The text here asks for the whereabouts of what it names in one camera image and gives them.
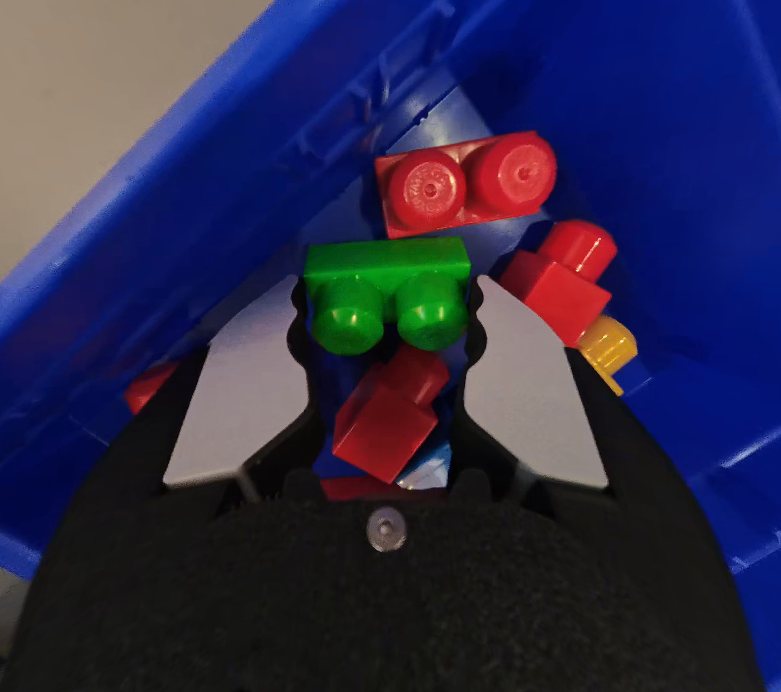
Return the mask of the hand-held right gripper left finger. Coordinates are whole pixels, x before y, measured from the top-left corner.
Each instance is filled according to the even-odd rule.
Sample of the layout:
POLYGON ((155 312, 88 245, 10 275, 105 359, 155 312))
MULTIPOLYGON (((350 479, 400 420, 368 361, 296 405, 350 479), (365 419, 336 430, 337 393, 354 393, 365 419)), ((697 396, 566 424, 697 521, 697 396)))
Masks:
POLYGON ((249 502, 274 498, 310 469, 324 422, 308 374, 303 281, 283 277, 213 337, 162 478, 169 490, 235 482, 249 502))

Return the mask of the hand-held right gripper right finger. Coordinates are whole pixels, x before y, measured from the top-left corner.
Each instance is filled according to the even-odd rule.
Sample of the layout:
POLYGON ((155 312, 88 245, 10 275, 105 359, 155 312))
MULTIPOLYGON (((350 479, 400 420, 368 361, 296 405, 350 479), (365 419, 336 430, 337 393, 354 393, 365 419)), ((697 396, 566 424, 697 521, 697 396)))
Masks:
POLYGON ((448 490, 475 470, 494 501, 542 483, 603 492, 609 477, 552 328, 487 275, 473 279, 468 313, 448 490))

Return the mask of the red one-stud block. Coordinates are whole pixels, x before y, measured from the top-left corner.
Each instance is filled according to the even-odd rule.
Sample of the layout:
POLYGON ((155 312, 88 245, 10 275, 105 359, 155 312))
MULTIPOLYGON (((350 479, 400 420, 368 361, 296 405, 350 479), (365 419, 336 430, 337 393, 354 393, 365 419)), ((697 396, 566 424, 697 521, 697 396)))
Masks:
POLYGON ((535 251, 518 249, 498 284, 576 348, 611 294, 598 280, 617 255, 611 235, 580 219, 556 223, 535 251))
POLYGON ((375 362, 336 414, 333 455, 392 484, 434 431, 434 400, 449 379, 438 353, 409 344, 375 362))

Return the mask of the green toy block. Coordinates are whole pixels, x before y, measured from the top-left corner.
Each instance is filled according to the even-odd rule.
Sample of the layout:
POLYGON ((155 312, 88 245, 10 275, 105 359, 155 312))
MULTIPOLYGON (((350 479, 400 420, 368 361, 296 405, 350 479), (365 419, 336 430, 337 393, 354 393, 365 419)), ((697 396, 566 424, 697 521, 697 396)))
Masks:
POLYGON ((442 351, 468 326, 471 272, 461 238, 313 245, 304 266, 312 336, 332 354, 361 355, 393 323, 405 343, 442 351))

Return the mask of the blue plastic bin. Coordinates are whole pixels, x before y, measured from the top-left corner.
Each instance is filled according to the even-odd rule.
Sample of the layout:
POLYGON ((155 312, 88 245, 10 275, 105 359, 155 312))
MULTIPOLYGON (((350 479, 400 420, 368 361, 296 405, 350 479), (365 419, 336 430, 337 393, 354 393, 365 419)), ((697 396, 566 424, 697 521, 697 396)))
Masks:
POLYGON ((303 247, 383 233, 373 157, 535 130, 619 254, 627 404, 779 688, 779 0, 276 0, 2 281, 2 568, 30 579, 125 386, 303 247))

